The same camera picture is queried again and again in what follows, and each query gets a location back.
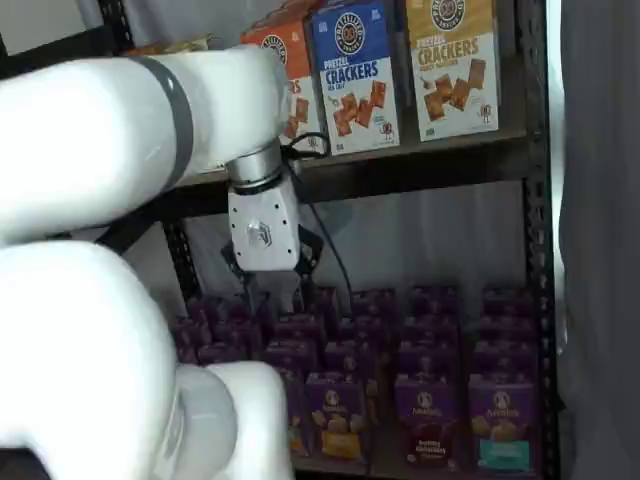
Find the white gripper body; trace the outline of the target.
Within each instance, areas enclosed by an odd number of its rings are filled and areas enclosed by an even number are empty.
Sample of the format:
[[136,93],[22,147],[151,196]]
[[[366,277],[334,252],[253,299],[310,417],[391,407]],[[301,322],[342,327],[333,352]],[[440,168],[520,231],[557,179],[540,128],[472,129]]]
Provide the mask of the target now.
[[236,261],[243,271],[292,271],[300,257],[299,203],[289,175],[266,190],[228,194]]

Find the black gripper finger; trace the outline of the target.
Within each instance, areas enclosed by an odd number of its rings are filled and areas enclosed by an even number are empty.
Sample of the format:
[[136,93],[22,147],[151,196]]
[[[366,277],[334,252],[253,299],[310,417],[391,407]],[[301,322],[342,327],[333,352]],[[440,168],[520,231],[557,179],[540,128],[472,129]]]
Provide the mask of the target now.
[[229,240],[220,250],[220,254],[222,255],[230,272],[240,282],[243,289],[242,299],[247,304],[250,314],[255,315],[261,304],[261,293],[256,280],[256,274],[252,271],[243,270],[240,267],[236,258],[234,245],[231,240]]
[[294,268],[298,276],[298,287],[294,293],[294,309],[296,312],[309,312],[315,298],[313,274],[322,255],[324,241],[316,233],[298,228],[300,255]]

